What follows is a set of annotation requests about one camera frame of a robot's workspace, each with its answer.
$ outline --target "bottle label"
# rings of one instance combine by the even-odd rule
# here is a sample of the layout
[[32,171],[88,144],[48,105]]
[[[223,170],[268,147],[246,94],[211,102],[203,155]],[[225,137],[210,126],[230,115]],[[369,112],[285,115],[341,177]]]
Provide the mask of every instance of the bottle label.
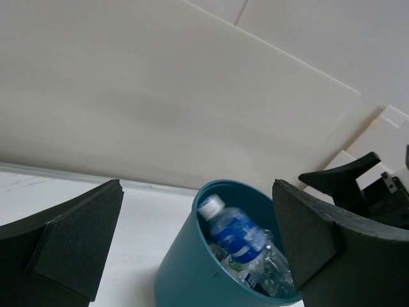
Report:
[[235,261],[234,259],[231,258],[231,256],[228,256],[228,259],[226,260],[228,261],[228,266],[235,270],[236,272],[243,272],[244,271],[244,265],[238,263],[237,261]]
[[263,230],[244,212],[236,213],[232,222],[221,232],[214,234],[213,238],[243,264],[256,258],[266,246]]
[[251,274],[248,274],[244,280],[249,285],[249,287],[252,288],[254,291],[269,296],[267,291],[263,289],[263,287],[258,283],[258,281],[253,276],[251,276]]

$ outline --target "black plastic part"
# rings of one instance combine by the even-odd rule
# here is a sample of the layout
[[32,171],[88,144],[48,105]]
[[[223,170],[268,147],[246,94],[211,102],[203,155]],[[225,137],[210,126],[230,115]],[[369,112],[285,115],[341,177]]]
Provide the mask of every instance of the black plastic part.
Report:
[[333,197],[338,207],[346,210],[354,209],[354,211],[363,214],[366,199],[356,179],[380,161],[376,153],[370,152],[356,161],[337,168],[301,174],[299,179],[305,184]]
[[273,199],[305,307],[409,306],[407,230],[325,203],[283,180],[275,181]]
[[398,177],[385,172],[364,190],[356,181],[379,162],[379,157],[371,152],[344,166],[302,174],[299,179],[331,196],[338,207],[389,226],[409,229],[409,194]]
[[111,180],[0,227],[0,306],[86,307],[94,301],[121,210]]

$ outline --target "white panel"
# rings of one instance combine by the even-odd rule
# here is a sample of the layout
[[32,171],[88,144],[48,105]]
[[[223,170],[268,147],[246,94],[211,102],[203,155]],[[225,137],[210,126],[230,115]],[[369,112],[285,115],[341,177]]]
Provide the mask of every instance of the white panel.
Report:
[[247,0],[187,0],[231,24],[235,24]]
[[249,0],[242,29],[409,114],[409,1]]
[[405,165],[409,144],[409,116],[389,106],[346,150],[354,157],[376,152],[392,171]]
[[359,93],[183,1],[1,3],[0,159],[268,194]]

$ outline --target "blue bottle label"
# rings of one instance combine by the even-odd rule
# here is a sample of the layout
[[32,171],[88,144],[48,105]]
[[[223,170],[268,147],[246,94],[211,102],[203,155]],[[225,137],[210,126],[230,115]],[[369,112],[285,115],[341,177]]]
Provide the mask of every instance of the blue bottle label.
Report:
[[263,230],[244,212],[234,214],[232,222],[221,232],[213,234],[213,238],[243,264],[255,259],[266,246]]

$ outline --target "white table surface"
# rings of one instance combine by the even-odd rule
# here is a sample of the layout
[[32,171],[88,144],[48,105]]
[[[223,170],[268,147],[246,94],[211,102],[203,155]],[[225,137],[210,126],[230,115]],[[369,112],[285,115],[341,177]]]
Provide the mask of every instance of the white table surface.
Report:
[[[0,224],[74,198],[107,179],[0,164]],[[125,192],[121,214],[96,301],[90,306],[154,307],[157,269],[196,192],[126,180],[121,185]]]

